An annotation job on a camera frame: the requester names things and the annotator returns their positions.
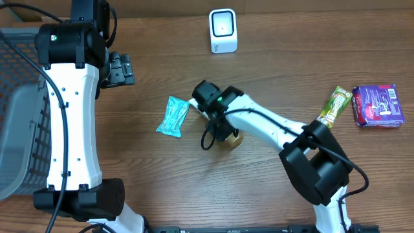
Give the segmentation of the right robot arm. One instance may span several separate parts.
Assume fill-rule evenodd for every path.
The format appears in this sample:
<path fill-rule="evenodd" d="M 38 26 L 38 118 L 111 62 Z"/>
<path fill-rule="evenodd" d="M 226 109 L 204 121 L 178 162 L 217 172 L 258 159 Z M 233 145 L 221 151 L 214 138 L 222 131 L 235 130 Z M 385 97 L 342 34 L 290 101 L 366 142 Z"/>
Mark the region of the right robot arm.
<path fill-rule="evenodd" d="M 348 232 L 345 194 L 353 167 L 330 129 L 282 117 L 229 86 L 224 91 L 203 80 L 191 103 L 208 118 L 213 140 L 234 144 L 247 132 L 274 148 L 295 190 L 314 207 L 319 232 Z"/>

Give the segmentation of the teal wet wipes pack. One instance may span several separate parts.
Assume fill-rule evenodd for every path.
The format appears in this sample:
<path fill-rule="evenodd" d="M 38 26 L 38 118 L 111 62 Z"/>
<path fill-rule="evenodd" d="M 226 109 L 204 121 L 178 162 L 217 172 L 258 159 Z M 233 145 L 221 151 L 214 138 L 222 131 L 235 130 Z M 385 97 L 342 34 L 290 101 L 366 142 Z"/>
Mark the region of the teal wet wipes pack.
<path fill-rule="evenodd" d="M 180 127 L 186 118 L 189 108 L 190 103 L 188 101 L 169 96 L 164 119 L 156 129 L 156 132 L 181 138 Z"/>

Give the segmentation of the green yellow snack pouch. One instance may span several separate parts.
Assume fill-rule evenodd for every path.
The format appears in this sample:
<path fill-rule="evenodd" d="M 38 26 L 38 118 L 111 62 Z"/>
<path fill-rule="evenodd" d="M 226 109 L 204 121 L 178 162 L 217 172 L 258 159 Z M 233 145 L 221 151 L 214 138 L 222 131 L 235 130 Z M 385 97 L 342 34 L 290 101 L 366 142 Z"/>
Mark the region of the green yellow snack pouch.
<path fill-rule="evenodd" d="M 332 95 L 327 99 L 316 120 L 322 124 L 325 124 L 328 128 L 332 128 L 334 122 L 347 107 L 352 97 L 352 92 L 346 91 L 342 87 L 337 86 L 332 92 Z"/>

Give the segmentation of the purple sanitary pad pack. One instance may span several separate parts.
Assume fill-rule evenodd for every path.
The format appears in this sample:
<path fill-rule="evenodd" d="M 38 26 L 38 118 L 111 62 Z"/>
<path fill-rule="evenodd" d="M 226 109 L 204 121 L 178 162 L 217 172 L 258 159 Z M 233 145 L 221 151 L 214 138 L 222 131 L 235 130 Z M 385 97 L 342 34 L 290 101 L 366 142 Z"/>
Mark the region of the purple sanitary pad pack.
<path fill-rule="evenodd" d="M 358 126 L 397 128 L 405 122 L 395 84 L 359 85 L 352 94 Z"/>

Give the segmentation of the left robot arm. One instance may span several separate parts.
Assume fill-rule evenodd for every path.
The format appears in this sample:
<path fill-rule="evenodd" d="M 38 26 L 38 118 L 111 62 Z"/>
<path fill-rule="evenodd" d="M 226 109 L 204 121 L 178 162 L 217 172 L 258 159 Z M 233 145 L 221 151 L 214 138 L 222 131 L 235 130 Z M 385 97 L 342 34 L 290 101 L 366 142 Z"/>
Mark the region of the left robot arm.
<path fill-rule="evenodd" d="M 73 1 L 69 20 L 42 25 L 35 38 L 47 78 L 51 162 L 34 206 L 53 217 L 105 232 L 147 232 L 125 202 L 124 183 L 102 175 L 96 150 L 95 101 L 101 89 L 131 85 L 129 56 L 110 52 L 115 12 L 106 1 Z"/>

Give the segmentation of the white cream tube gold cap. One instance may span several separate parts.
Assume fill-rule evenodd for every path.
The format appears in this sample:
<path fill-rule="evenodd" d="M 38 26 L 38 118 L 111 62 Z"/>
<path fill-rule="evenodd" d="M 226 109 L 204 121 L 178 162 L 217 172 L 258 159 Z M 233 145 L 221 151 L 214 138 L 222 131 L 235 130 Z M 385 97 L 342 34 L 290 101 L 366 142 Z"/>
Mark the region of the white cream tube gold cap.
<path fill-rule="evenodd" d="M 198 102 L 196 99 L 192 98 L 189 100 L 189 103 L 192 107 L 194 107 L 204 118 L 209 120 L 209 116 L 205 112 L 201 112 L 198 108 Z M 242 142 L 244 138 L 244 135 L 241 131 L 238 129 L 234 129 L 226 138 L 224 138 L 224 131 L 221 130 L 220 132 L 217 132 L 215 139 L 218 142 L 225 142 L 227 145 L 229 145 L 231 148 L 236 148 L 240 143 Z"/>

